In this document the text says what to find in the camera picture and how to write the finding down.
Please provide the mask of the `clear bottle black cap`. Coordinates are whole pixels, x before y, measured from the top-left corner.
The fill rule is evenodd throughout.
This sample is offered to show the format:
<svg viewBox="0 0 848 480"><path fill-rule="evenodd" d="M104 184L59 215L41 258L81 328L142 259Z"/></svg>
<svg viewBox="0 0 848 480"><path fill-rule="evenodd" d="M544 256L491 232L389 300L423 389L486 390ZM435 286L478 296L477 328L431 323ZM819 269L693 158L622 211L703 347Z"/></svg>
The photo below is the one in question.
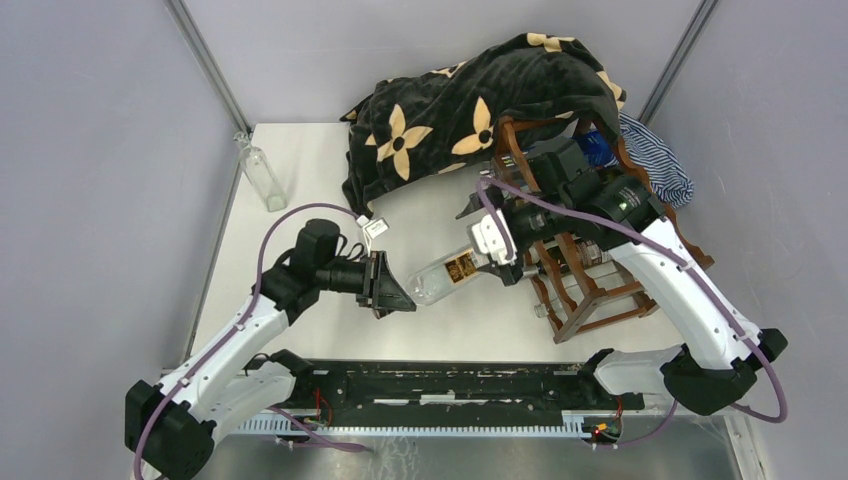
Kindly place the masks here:
<svg viewBox="0 0 848 480"><path fill-rule="evenodd" d="M405 291L420 306L431 306L474 280L490 263L470 245L443 255L410 274Z"/></svg>

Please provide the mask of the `dark wine bottle front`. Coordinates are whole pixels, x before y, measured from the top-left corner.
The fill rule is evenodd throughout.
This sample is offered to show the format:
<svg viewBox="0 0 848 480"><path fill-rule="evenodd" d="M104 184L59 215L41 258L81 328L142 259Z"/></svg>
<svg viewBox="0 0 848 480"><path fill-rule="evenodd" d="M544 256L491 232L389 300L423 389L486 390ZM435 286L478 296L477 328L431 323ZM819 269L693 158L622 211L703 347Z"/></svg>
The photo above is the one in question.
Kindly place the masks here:
<svg viewBox="0 0 848 480"><path fill-rule="evenodd" d="M548 255L552 258L554 267L558 272L567 276L571 274L571 269L568 266L565 255L554 241L549 241L544 244ZM595 242L589 240L577 240L576 249L578 260L584 269L602 265L611 261L611 256L607 251L601 249ZM546 276L546 270L542 261L538 259L535 263L527 264L523 267L520 280L529 279L532 276Z"/></svg>

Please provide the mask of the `blue liquid square bottle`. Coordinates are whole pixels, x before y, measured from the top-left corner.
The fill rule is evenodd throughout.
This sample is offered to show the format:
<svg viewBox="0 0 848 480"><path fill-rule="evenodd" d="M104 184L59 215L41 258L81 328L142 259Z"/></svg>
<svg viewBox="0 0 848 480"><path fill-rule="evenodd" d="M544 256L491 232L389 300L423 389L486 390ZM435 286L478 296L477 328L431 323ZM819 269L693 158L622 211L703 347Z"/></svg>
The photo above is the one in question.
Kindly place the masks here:
<svg viewBox="0 0 848 480"><path fill-rule="evenodd" d="M612 148L597 130L590 130L588 133L584 134L573 134L569 140L579 146L586 162L596 169L608 168L615 166L618 163ZM490 169L492 171L498 169L501 177L506 177L506 174L504 173L504 171L506 171L509 173L512 181L517 185L524 186L526 184L516 161L510 153L502 154L499 157L499 160L503 163L504 168L501 169L497 162L492 160L490 162Z"/></svg>

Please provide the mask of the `tall clear glass bottle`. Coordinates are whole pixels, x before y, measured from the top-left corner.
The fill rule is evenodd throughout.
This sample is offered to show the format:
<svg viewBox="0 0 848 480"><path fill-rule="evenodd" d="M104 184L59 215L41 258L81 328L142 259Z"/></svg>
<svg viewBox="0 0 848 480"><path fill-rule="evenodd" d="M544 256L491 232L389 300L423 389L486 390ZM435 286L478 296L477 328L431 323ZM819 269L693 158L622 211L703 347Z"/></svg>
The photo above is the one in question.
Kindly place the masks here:
<svg viewBox="0 0 848 480"><path fill-rule="evenodd" d="M288 205L287 197L265 152L255 146L244 131L234 134L239 148L238 162L241 170L268 212L277 212Z"/></svg>

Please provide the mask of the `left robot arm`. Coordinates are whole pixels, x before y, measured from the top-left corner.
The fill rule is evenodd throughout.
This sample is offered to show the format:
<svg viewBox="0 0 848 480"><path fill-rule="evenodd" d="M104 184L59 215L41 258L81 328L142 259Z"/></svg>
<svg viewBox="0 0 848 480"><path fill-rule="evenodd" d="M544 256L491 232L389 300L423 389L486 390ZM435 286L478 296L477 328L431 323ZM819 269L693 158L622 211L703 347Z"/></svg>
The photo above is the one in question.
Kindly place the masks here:
<svg viewBox="0 0 848 480"><path fill-rule="evenodd" d="M386 254L357 260L338 255L339 226L308 221L294 247L270 267L257 268L245 303L198 353L156 383L140 380L125 398L125 444L133 475L150 466L163 479L192 479L216 446L245 422L283 401L306 405L314 381L307 363L292 353L272 355L251 376L244 368L280 336L322 292L351 294L382 318L417 306L394 278Z"/></svg>

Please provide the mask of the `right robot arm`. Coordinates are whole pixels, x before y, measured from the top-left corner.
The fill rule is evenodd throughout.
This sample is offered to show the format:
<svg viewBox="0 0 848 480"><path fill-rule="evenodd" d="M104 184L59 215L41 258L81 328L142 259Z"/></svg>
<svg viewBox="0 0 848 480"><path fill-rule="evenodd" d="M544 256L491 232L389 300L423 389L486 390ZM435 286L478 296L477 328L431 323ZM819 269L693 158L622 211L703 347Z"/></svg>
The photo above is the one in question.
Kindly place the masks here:
<svg viewBox="0 0 848 480"><path fill-rule="evenodd" d="M525 187L483 176L476 196L484 210L469 229L473 248L500 272L520 271L535 243L573 234L597 244L623 266L664 311L681 343L664 350L605 349L577 382L580 400L602 408L617 395L667 395L709 416L743 409L765 374L776 394L774 423L788 414L774 361L788 341L735 309L687 250L670 214L638 178L591 166L578 144L559 138L538 145L517 164Z"/></svg>

